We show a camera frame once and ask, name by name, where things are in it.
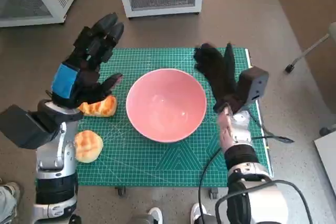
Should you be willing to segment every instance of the wheel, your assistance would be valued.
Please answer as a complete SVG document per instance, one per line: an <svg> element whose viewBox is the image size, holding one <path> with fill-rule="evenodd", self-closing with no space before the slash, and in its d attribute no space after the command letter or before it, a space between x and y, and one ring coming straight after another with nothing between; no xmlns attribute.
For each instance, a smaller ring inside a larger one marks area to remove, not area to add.
<svg viewBox="0 0 336 224"><path fill-rule="evenodd" d="M82 219L78 215L72 215L70 217L69 224L81 224Z"/></svg>
<svg viewBox="0 0 336 224"><path fill-rule="evenodd" d="M294 69L294 66L292 64L289 64L288 66L286 66L285 68L285 72L286 73L291 73Z"/></svg>
<svg viewBox="0 0 336 224"><path fill-rule="evenodd" d="M329 133L331 133L331 131L327 127L323 127L320 129L320 136L326 136Z"/></svg>
<svg viewBox="0 0 336 224"><path fill-rule="evenodd" d="M116 187L117 193L119 195L120 198L123 198L126 196L126 187L125 186L121 186L121 187Z"/></svg>
<svg viewBox="0 0 336 224"><path fill-rule="evenodd" d="M217 199L218 198L218 188L212 187L209 189L209 197L210 199Z"/></svg>

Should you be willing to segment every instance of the shoe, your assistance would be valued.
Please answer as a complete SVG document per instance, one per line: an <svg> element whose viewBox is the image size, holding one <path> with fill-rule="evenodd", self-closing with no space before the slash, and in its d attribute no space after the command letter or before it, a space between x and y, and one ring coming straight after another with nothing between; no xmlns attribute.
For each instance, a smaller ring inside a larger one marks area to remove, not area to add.
<svg viewBox="0 0 336 224"><path fill-rule="evenodd" d="M163 216L160 208L153 207L151 210L149 210L148 214L153 216L154 219L157 220L159 224L163 224Z"/></svg>
<svg viewBox="0 0 336 224"><path fill-rule="evenodd" d="M2 186L13 195L13 197L16 199L16 205L18 206L21 200L21 190L19 184L15 182L8 182Z"/></svg>
<svg viewBox="0 0 336 224"><path fill-rule="evenodd" d="M203 210L203 214L206 214L207 211L205 209L205 207L202 205L202 210ZM191 212L190 212L190 224L194 224L195 220L201 216L201 210L199 208L199 203L195 203L193 205L193 207L191 208Z"/></svg>

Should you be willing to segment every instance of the bread roll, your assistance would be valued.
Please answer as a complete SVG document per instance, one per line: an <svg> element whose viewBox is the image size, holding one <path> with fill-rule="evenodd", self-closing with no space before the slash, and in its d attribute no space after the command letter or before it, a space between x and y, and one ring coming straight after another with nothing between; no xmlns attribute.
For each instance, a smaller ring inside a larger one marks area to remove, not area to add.
<svg viewBox="0 0 336 224"><path fill-rule="evenodd" d="M117 109L117 100L114 96L109 95L101 102L93 104L84 102L79 106L79 109L84 113L84 115L88 116L113 116L115 114L115 110Z"/></svg>
<svg viewBox="0 0 336 224"><path fill-rule="evenodd" d="M103 140L93 131L82 131L75 136L76 159L82 163L95 161L103 149Z"/></svg>

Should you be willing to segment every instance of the white sneaker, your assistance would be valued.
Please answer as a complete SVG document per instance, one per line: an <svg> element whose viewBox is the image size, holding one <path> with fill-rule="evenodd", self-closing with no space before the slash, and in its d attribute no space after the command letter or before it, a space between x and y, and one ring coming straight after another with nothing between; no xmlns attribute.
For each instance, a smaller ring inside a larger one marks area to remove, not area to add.
<svg viewBox="0 0 336 224"><path fill-rule="evenodd" d="M205 209L205 207L202 205L202 210L203 210L203 214L206 214L207 211ZM199 208L199 203L195 203L193 205L193 207L191 208L191 212L190 212L190 224L194 224L195 220L201 216L201 210Z"/></svg>
<svg viewBox="0 0 336 224"><path fill-rule="evenodd" d="M153 216L154 219L157 220L159 224L163 224L163 215L160 208L153 207L151 210L149 210L148 214Z"/></svg>

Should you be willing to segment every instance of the grid lines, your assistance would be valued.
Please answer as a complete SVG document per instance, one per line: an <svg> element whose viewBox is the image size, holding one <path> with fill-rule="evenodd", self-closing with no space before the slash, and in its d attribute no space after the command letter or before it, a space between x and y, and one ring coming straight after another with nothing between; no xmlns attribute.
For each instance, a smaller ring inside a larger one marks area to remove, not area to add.
<svg viewBox="0 0 336 224"><path fill-rule="evenodd" d="M90 164L80 163L80 185L100 186L181 186L196 187L203 167L219 148L215 103L205 78L194 69L193 48L121 48L101 66L100 81L113 73L123 73L123 80L113 90L118 108L111 118L86 117L79 131L92 130L104 142L99 158ZM236 78L248 68L245 48L234 48ZM145 73L159 68L176 68L194 76L207 97L207 112L202 124L188 138L174 144L151 141L138 133L128 120L125 102L133 83ZM251 112L258 118L257 107ZM260 128L250 122L252 136L260 136ZM263 140L255 140L259 161L269 169ZM227 170L222 155L209 167L204 186L225 187Z"/></svg>

